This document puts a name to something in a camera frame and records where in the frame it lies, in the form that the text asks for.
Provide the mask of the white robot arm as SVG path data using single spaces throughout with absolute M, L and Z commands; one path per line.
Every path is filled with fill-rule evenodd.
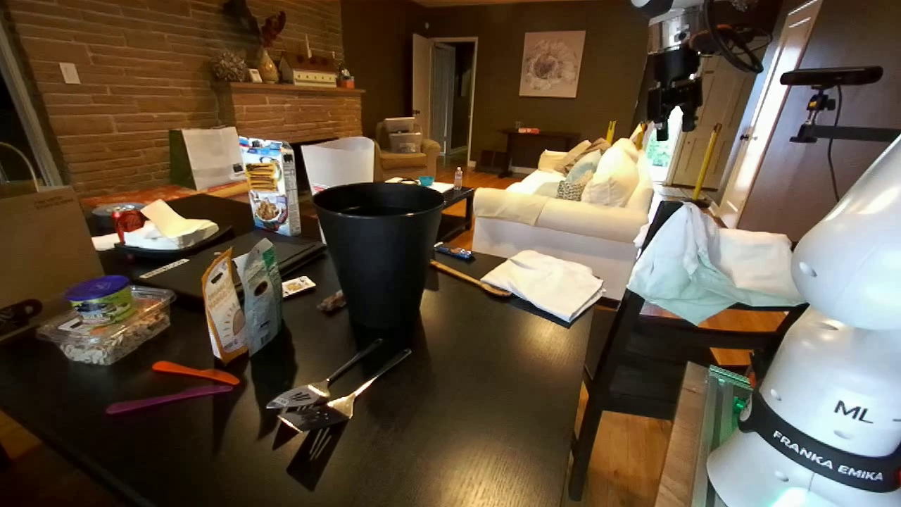
M 899 119 L 899 0 L 791 0 L 726 158 L 724 219 L 666 219 L 629 288 L 702 324 L 732 303 L 790 303 L 790 324 L 738 427 L 708 455 L 726 507 L 901 507 L 901 140 L 863 174 L 787 133 L 791 68 L 878 65 L 840 115 Z

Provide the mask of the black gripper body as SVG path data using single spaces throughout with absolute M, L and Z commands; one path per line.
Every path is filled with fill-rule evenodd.
M 694 115 L 702 105 L 702 81 L 695 79 L 702 57 L 683 44 L 652 57 L 647 113 L 667 115 L 674 108 Z

